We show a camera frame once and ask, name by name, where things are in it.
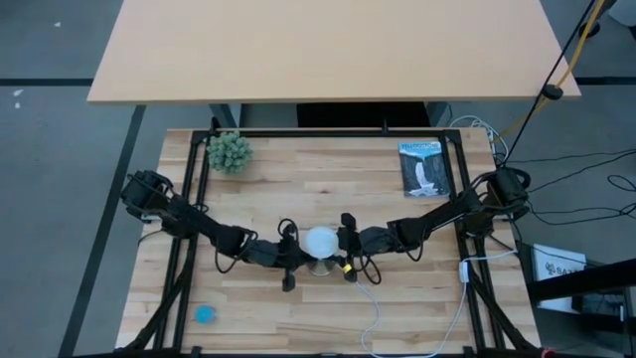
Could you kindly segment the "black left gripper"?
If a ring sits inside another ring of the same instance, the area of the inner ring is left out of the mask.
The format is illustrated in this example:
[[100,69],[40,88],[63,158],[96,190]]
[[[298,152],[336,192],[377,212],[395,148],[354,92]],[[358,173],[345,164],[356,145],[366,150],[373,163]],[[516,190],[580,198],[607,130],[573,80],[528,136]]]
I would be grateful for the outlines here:
[[[297,242],[299,229],[291,219],[281,221],[281,236],[285,243],[256,241],[247,249],[247,260],[266,268],[296,270],[309,263],[309,255],[303,252]],[[292,271],[287,270],[282,279],[282,291],[290,292],[296,280]]]

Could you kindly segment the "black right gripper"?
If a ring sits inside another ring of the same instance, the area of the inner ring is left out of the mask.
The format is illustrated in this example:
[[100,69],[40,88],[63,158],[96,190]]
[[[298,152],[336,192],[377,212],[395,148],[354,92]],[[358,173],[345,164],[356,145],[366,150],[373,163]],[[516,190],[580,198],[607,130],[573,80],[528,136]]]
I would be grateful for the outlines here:
[[[337,231],[338,246],[350,256],[374,256],[393,253],[398,249],[396,238],[389,229],[369,227],[356,232],[357,220],[350,213],[341,215],[341,224],[343,227]],[[352,283],[358,281],[357,271],[351,264],[344,264],[342,272],[345,281]]]

